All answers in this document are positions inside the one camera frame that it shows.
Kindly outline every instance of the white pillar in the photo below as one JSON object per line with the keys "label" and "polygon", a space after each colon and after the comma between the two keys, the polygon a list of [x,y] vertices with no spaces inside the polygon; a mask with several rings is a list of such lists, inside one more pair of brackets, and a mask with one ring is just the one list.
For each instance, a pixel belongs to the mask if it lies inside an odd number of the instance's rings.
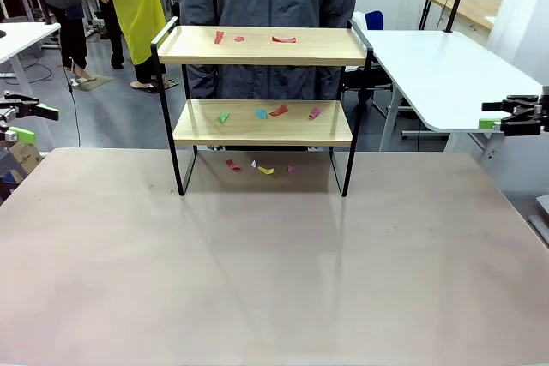
{"label": "white pillar", "polygon": [[[503,0],[487,47],[549,86],[549,0]],[[549,192],[549,134],[506,138],[489,173],[508,192]]]}

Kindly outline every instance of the black pants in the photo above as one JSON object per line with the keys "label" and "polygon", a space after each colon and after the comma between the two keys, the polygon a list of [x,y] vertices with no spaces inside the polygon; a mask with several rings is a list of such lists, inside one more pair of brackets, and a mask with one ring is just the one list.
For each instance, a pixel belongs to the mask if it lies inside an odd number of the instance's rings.
{"label": "black pants", "polygon": [[122,52],[122,30],[118,24],[117,11],[114,9],[112,0],[109,3],[100,1],[100,8],[106,31],[109,33],[111,41],[111,65],[118,66],[124,61],[124,54]]}
{"label": "black pants", "polygon": [[[166,72],[166,67],[163,64],[160,67],[164,74]],[[140,83],[150,83],[153,76],[155,76],[153,57],[151,56],[145,62],[134,65],[134,69],[136,70],[137,81]]]}
{"label": "black pants", "polygon": [[57,23],[61,25],[60,37],[63,66],[71,68],[74,62],[85,69],[87,49],[86,34],[84,33],[82,19],[71,20],[63,9],[54,8],[51,5],[48,5],[48,8],[55,15]]}

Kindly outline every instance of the gray floor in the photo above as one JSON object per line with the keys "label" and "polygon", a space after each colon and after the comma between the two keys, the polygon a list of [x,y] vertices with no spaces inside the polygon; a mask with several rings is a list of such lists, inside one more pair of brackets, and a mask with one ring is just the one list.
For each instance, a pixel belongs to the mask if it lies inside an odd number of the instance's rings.
{"label": "gray floor", "polygon": [[[113,70],[110,65],[111,49],[108,40],[99,40],[95,35],[88,39],[88,72],[113,77],[114,80],[94,89],[83,92],[75,89],[74,96],[81,132],[83,147],[135,147],[135,148],[166,148],[166,130],[160,108],[158,95],[139,92],[130,88],[134,80],[133,68],[128,60],[123,70]],[[23,66],[36,62],[34,57],[22,59]],[[75,113],[69,90],[66,85],[59,51],[46,50],[39,60],[52,71],[48,81],[39,81],[32,85],[34,93],[44,103],[56,107],[61,111],[59,122],[49,122],[51,133],[57,147],[77,147]],[[169,77],[181,81],[181,69],[178,66],[167,68]],[[40,66],[27,69],[27,78],[30,81],[47,75],[47,70]],[[0,87],[16,91],[17,86],[5,85]],[[183,86],[174,87],[167,92],[172,125],[177,122],[178,116],[184,107]],[[386,92],[376,93],[376,102],[380,107],[389,104],[390,96]],[[345,112],[349,122],[356,116],[356,93],[346,93]],[[19,121],[22,127],[31,127],[25,119]],[[376,151],[379,148],[383,132],[383,117],[368,104],[368,111],[363,117],[359,138],[360,151]],[[391,150],[417,151],[416,139],[404,141],[400,137],[401,130],[417,130],[419,121],[407,120],[399,117],[397,127],[392,138]],[[445,142],[442,140],[421,140],[420,151],[442,151]]]}

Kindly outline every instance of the shelf board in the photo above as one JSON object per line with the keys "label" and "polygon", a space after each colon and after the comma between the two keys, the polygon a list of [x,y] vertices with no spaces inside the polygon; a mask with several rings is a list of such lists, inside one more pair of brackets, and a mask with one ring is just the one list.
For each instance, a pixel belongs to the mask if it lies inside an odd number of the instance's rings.
{"label": "shelf board", "polygon": [[[267,113],[286,105],[279,117],[257,118],[257,109]],[[322,111],[309,120],[313,108]],[[220,123],[217,117],[228,112]],[[305,100],[188,100],[173,139],[178,146],[307,146],[349,147],[353,136],[339,101]]]}
{"label": "shelf board", "polygon": [[[224,31],[219,45],[216,32]],[[238,36],[245,38],[238,43]],[[297,43],[272,37],[297,38]],[[249,64],[270,66],[363,66],[365,51],[350,29],[310,27],[178,26],[160,46],[165,64]]]}

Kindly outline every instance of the red paper scrap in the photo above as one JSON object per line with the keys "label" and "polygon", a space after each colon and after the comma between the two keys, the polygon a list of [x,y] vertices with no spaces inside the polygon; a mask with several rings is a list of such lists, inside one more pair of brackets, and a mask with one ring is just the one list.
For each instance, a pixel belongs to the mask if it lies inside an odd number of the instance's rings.
{"label": "red paper scrap", "polygon": [[218,45],[223,40],[223,36],[225,35],[225,32],[222,32],[221,30],[218,30],[215,34],[215,44]]}
{"label": "red paper scrap", "polygon": [[322,111],[318,108],[314,108],[312,111],[311,111],[311,114],[309,115],[309,119],[310,120],[315,120],[318,115],[320,115],[322,113]]}
{"label": "red paper scrap", "polygon": [[240,166],[238,166],[236,163],[234,163],[232,160],[228,160],[226,162],[226,165],[229,166],[229,168],[232,171],[241,171]]}
{"label": "red paper scrap", "polygon": [[277,116],[280,116],[280,115],[283,115],[284,113],[288,113],[288,106],[286,105],[282,105],[278,111],[271,111],[269,113],[269,115],[273,116],[273,117],[277,117]]}
{"label": "red paper scrap", "polygon": [[278,43],[298,43],[298,40],[296,38],[284,39],[284,38],[277,38],[275,36],[273,36],[273,41]]}

